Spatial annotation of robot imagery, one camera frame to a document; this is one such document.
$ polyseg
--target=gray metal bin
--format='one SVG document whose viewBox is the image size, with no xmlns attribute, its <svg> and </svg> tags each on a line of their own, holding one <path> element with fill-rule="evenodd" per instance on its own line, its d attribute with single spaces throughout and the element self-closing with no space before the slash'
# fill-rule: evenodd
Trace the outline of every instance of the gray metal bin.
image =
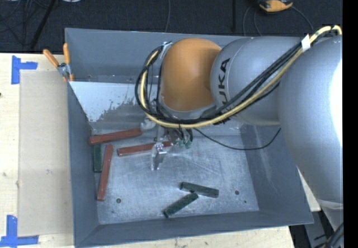
<svg viewBox="0 0 358 248">
<path fill-rule="evenodd" d="M 192 146 L 173 147 L 157 171 L 150 169 L 150 153 L 125 157 L 115 153 L 122 146 L 152 142 L 154 131 L 112 142 L 106 198 L 96 200 L 100 175 L 93 172 L 88 137 L 138 127 L 144 113 L 123 90 L 133 88 L 154 48 L 187 37 L 206 38 L 221 47 L 240 38 L 65 30 L 75 76 L 75 81 L 68 83 L 68 125 L 76 247 L 313 223 L 299 172 L 281 134 L 261 150 L 234 151 L 195 133 Z M 118 95 L 106 90 L 111 86 L 118 88 Z M 102 112 L 100 118 L 90 117 L 94 111 Z M 264 145 L 277 130 L 233 120 L 202 129 L 223 143 L 245 148 Z M 179 189 L 182 181 L 216 188 L 219 197 L 200 195 L 166 219 L 162 210 L 187 194 Z"/>
</svg>

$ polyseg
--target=wooden stick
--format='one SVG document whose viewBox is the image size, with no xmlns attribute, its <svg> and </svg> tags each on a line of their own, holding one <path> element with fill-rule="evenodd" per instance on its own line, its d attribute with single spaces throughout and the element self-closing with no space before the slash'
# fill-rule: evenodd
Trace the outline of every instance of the wooden stick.
<svg viewBox="0 0 358 248">
<path fill-rule="evenodd" d="M 140 144 L 138 146 L 132 146 L 132 147 L 122 147 L 117 149 L 117 155 L 120 156 L 129 153 L 150 151 L 155 144 L 156 143 L 147 143 L 147 144 Z M 171 142 L 163 142 L 163 145 L 164 147 L 170 147 L 172 144 Z"/>
<path fill-rule="evenodd" d="M 88 143 L 92 146 L 94 144 L 100 144 L 105 142 L 118 141 L 120 139 L 138 137 L 142 134 L 142 131 L 138 129 L 122 130 L 120 132 L 93 135 L 88 138 Z"/>
<path fill-rule="evenodd" d="M 103 160 L 102 174 L 100 185 L 98 187 L 97 201 L 104 201 L 106 195 L 106 188 L 108 182 L 108 176 L 110 173 L 110 165 L 112 160 L 113 145 L 108 144 L 106 146 L 105 159 Z"/>
</svg>

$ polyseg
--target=bin floor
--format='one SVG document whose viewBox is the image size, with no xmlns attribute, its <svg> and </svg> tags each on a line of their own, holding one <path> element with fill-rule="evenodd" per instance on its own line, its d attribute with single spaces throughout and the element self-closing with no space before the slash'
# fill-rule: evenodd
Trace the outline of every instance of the bin floor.
<svg viewBox="0 0 358 248">
<path fill-rule="evenodd" d="M 225 144 L 242 147 L 239 131 L 222 136 L 221 126 L 202 129 Z M 199 198 L 172 217 L 209 215 L 258 210 L 246 154 L 216 144 L 199 134 L 189 149 L 172 147 L 159 165 L 150 169 L 150 152 L 117 156 L 116 150 L 153 142 L 147 136 L 112 142 L 114 155 L 105 200 L 98 202 L 100 224 L 164 218 L 163 210 L 188 192 L 180 190 L 183 181 L 219 190 L 218 198 Z M 95 174 L 98 187 L 100 174 Z"/>
</svg>

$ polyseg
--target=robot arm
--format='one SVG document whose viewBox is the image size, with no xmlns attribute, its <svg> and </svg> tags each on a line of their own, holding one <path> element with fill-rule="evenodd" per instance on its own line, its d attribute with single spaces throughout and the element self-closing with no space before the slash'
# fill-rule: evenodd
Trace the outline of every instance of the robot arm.
<svg viewBox="0 0 358 248">
<path fill-rule="evenodd" d="M 153 107 L 145 85 L 160 52 L 158 48 L 149 56 L 136 84 L 137 102 L 147 117 L 175 129 L 228 118 L 280 125 L 298 168 L 336 230 L 343 222 L 341 29 L 326 26 L 302 42 L 291 37 L 238 38 L 222 49 L 208 40 L 180 40 L 162 58 Z"/>
</svg>

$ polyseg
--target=yellow cable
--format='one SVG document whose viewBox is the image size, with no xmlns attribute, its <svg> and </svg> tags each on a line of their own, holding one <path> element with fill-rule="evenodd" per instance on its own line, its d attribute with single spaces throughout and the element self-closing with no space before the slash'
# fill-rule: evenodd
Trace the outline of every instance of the yellow cable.
<svg viewBox="0 0 358 248">
<path fill-rule="evenodd" d="M 310 38 L 309 38 L 309 43 L 312 44 L 319 35 L 321 35 L 324 32 L 330 31 L 330 30 L 334 30 L 337 32 L 338 35 L 342 34 L 342 30 L 339 26 L 335 25 L 334 27 L 330 27 L 330 26 L 325 26 L 319 30 L 317 30 Z M 156 56 L 157 52 L 154 52 L 153 55 L 149 58 L 148 62 L 146 63 L 146 65 L 148 65 L 150 63 L 150 61 Z M 243 109 L 245 109 L 248 105 L 250 105 L 251 103 L 253 103 L 254 101 L 256 101 L 267 89 L 269 89 L 272 85 L 274 85 L 274 83 L 276 83 L 281 77 L 282 75 L 288 70 L 288 68 L 298 59 L 298 57 L 301 56 L 301 54 L 303 53 L 302 48 L 300 48 L 295 54 L 294 56 L 283 66 L 283 68 L 274 76 L 274 78 L 272 78 L 266 85 L 264 85 L 259 91 L 257 91 L 254 95 L 252 95 L 249 99 L 247 99 L 245 102 L 241 103 L 240 105 L 237 105 L 236 107 L 232 108 L 231 110 L 227 111 L 226 113 L 217 116 L 214 119 L 211 120 L 207 120 L 207 121 L 201 121 L 199 123 L 196 124 L 176 124 L 176 123 L 170 123 L 167 121 L 161 121 L 156 119 L 155 117 L 149 115 L 148 113 L 145 113 L 147 115 L 147 117 L 154 121 L 155 123 L 163 126 L 163 127 L 167 127 L 167 128 L 184 128 L 184 129 L 191 129 L 191 128 L 199 128 L 199 127 L 204 127 L 206 125 L 210 125 L 210 124 L 215 124 L 218 123 L 226 118 L 229 118 L 230 116 L 237 114 L 238 112 L 242 111 Z M 145 107 L 145 101 L 144 101 L 144 80 L 147 76 L 147 71 L 144 72 L 142 79 L 141 79 L 141 83 L 140 83 L 140 102 L 141 104 Z"/>
</svg>

